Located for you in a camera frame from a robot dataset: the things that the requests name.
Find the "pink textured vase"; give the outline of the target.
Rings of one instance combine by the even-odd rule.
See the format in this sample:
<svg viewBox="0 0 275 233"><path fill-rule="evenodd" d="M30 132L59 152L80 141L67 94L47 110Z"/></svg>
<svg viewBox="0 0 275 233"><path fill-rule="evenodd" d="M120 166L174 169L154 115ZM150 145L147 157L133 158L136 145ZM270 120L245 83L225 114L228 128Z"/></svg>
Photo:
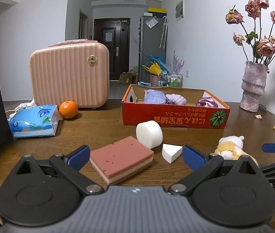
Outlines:
<svg viewBox="0 0 275 233"><path fill-rule="evenodd" d="M241 89L243 90L240 102L241 109L257 113L259 99L265 94L267 66L246 61Z"/></svg>

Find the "blue wet wipes pack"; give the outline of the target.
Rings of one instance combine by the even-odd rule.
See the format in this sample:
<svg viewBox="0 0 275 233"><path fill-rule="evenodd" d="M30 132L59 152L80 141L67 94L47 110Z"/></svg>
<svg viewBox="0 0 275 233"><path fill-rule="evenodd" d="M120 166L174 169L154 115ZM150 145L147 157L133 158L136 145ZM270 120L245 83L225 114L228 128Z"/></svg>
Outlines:
<svg viewBox="0 0 275 233"><path fill-rule="evenodd" d="M56 105L41 105L19 110L9 120L14 138L56 135L59 114Z"/></svg>

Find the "white wedge sponge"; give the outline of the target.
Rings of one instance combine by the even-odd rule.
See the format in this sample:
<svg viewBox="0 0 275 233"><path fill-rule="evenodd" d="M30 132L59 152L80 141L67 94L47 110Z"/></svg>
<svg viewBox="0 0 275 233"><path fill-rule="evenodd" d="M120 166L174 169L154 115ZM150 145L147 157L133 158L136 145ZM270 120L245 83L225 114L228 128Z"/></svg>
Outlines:
<svg viewBox="0 0 275 233"><path fill-rule="evenodd" d="M168 162L172 163L182 154L182 146L163 144L162 157Z"/></svg>

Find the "dark entrance door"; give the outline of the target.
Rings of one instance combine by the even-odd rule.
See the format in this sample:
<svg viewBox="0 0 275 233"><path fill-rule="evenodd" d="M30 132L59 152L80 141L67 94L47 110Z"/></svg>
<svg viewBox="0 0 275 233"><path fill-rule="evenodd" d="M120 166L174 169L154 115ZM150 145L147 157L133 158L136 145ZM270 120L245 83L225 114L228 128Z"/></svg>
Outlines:
<svg viewBox="0 0 275 233"><path fill-rule="evenodd" d="M109 79L117 81L129 71L129 18L99 18L94 20L94 39L109 51Z"/></svg>

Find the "purple fabric pouch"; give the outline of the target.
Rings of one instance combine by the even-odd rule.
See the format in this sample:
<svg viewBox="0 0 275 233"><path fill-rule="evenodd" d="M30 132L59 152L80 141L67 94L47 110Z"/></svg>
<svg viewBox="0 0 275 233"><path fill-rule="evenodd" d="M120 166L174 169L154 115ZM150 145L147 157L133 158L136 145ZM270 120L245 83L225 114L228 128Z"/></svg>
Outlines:
<svg viewBox="0 0 275 233"><path fill-rule="evenodd" d="M145 104L168 104L168 98L162 91L145 90L143 102Z"/></svg>

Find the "pink layered sponge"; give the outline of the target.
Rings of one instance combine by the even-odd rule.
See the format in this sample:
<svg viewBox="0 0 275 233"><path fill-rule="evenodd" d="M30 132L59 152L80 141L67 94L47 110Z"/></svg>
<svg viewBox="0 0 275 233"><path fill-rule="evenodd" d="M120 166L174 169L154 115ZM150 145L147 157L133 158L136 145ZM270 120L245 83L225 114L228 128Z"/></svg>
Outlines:
<svg viewBox="0 0 275 233"><path fill-rule="evenodd" d="M91 151L90 162L107 185L116 185L148 167L154 152L129 136Z"/></svg>

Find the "white cylinder sponge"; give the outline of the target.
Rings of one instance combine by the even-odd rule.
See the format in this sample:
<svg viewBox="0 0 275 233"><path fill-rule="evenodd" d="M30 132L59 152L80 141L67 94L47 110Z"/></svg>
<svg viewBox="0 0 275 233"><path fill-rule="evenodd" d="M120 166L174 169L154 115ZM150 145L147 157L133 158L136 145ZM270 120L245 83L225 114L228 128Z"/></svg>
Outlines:
<svg viewBox="0 0 275 233"><path fill-rule="evenodd" d="M163 142L162 129L154 120L139 123L136 127L136 138L147 148L153 149Z"/></svg>

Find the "lilac fluffy towel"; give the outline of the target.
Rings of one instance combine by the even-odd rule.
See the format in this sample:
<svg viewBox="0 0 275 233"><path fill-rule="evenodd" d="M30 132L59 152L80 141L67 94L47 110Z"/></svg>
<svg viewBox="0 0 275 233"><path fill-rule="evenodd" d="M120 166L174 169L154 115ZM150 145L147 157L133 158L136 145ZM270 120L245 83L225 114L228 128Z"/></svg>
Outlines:
<svg viewBox="0 0 275 233"><path fill-rule="evenodd" d="M179 94L166 94L167 102L171 105L186 105L187 101L182 95Z"/></svg>

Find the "pink ribbed suitcase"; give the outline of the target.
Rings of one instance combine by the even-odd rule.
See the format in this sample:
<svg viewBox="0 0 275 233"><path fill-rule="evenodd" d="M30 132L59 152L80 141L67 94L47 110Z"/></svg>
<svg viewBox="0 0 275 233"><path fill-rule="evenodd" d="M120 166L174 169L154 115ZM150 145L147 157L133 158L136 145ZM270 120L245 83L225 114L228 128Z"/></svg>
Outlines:
<svg viewBox="0 0 275 233"><path fill-rule="evenodd" d="M80 108L98 108L108 99L109 51L98 41L75 39L36 50L29 71L37 105L71 100Z"/></svg>

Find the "yellow bag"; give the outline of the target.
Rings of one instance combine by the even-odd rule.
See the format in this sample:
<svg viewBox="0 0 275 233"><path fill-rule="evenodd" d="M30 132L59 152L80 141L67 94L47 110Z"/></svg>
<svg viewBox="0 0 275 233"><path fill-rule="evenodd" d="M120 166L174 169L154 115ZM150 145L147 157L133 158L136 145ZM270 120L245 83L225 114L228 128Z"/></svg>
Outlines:
<svg viewBox="0 0 275 233"><path fill-rule="evenodd" d="M152 63L149 67L147 67L146 65L142 65L142 68L144 68L151 75L159 76L162 73L162 69L158 65L158 63Z"/></svg>

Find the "yellow white plush toy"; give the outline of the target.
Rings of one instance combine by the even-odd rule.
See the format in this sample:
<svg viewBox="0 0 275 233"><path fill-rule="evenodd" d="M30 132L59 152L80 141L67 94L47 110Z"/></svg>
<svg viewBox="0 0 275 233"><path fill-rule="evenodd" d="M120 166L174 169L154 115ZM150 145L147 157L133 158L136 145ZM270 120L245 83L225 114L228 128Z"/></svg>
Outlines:
<svg viewBox="0 0 275 233"><path fill-rule="evenodd" d="M259 165L257 160L243 150L244 136L222 137L215 149L215 154L222 156L225 160L238 160L242 155L246 155Z"/></svg>

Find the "red cardboard pumpkin box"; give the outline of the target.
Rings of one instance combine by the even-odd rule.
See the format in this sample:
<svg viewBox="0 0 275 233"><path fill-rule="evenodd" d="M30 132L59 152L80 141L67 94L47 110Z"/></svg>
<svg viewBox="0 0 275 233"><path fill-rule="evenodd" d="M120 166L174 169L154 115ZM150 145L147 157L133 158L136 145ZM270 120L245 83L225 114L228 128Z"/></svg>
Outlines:
<svg viewBox="0 0 275 233"><path fill-rule="evenodd" d="M158 90L165 94L179 94L186 98L186 105L145 104L145 90ZM203 97L213 97L218 108L197 107ZM225 128L230 106L207 90L146 87L130 85L122 99L122 117L124 125L137 125L150 120L162 127L181 126L187 128Z"/></svg>

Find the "grey refrigerator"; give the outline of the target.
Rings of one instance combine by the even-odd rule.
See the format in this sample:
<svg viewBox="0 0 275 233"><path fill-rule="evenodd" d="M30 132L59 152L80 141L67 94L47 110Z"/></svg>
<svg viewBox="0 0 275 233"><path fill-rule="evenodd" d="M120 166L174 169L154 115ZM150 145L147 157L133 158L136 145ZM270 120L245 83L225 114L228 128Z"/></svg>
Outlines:
<svg viewBox="0 0 275 233"><path fill-rule="evenodd" d="M156 19L156 23L153 27L147 25L148 21ZM138 63L138 75L139 81L149 83L149 73L142 68L150 61L149 55L162 57L165 61L166 49L160 48L160 41L163 32L164 18L150 17L142 15L140 17L140 30L139 30L139 63Z"/></svg>

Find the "cardboard box on floor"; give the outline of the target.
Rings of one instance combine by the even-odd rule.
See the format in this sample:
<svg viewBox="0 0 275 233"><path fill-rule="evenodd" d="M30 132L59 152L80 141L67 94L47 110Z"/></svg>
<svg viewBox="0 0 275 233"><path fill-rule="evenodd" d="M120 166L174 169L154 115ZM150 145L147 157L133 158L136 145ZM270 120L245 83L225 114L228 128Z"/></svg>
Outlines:
<svg viewBox="0 0 275 233"><path fill-rule="evenodd" d="M118 84L120 84L120 85L137 84L137 82L138 82L138 74L137 73L122 73L118 80Z"/></svg>

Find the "purple satin scrunchie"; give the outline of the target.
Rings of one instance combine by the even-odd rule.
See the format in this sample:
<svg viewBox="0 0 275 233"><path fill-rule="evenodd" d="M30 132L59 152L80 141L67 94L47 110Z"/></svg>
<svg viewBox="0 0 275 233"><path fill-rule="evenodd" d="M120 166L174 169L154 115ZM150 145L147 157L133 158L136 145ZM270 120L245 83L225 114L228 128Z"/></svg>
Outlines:
<svg viewBox="0 0 275 233"><path fill-rule="evenodd" d="M213 97L203 97L197 104L197 107L209 107L209 108L218 108L218 104Z"/></svg>

